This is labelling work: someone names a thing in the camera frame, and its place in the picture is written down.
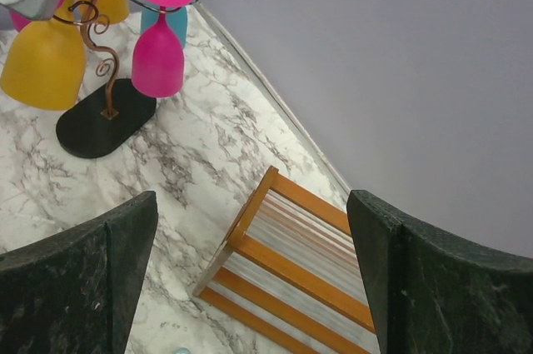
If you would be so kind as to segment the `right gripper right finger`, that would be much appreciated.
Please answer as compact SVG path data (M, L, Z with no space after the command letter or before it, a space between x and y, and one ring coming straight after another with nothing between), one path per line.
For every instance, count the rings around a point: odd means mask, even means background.
M346 212L383 353L529 353L532 261L432 226L365 190Z

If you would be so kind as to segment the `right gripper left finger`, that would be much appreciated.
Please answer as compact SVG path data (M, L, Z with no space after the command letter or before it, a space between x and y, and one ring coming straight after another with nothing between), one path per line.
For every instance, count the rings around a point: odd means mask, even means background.
M146 191L1 255L3 353L123 353L157 231Z

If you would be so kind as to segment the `metal wine glass rack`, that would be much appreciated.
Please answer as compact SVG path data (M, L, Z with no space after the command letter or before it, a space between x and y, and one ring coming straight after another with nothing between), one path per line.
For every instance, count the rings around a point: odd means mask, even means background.
M83 98L57 121L56 135L61 147L85 159L105 157L119 148L149 121L156 111L157 100L139 93L128 78L119 78L118 53L93 41L94 34L104 34L110 25L97 0L87 0L80 27L83 42L107 58L96 68L99 77L109 76L106 84Z

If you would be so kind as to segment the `pink wine glass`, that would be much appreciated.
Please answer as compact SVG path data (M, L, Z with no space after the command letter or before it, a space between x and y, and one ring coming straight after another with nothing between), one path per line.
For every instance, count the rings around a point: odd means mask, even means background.
M52 17L52 10L60 7L63 0L57 0L55 7L50 2L22 0L9 8L12 24L21 32L30 22L47 20Z
M182 44L167 24L167 16L191 0L146 0L155 7L155 23L138 38L132 54L132 84L143 95L171 97L183 84L185 58Z

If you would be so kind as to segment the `blue wine glass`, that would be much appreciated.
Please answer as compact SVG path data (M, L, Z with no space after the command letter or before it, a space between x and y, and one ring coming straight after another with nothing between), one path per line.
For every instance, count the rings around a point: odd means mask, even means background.
M155 24L157 19L158 15L155 12L143 9L141 16L140 32L144 33L148 28ZM182 7L179 11L167 15L167 25L178 37L182 47L185 47L187 42L188 27L187 9L185 7Z

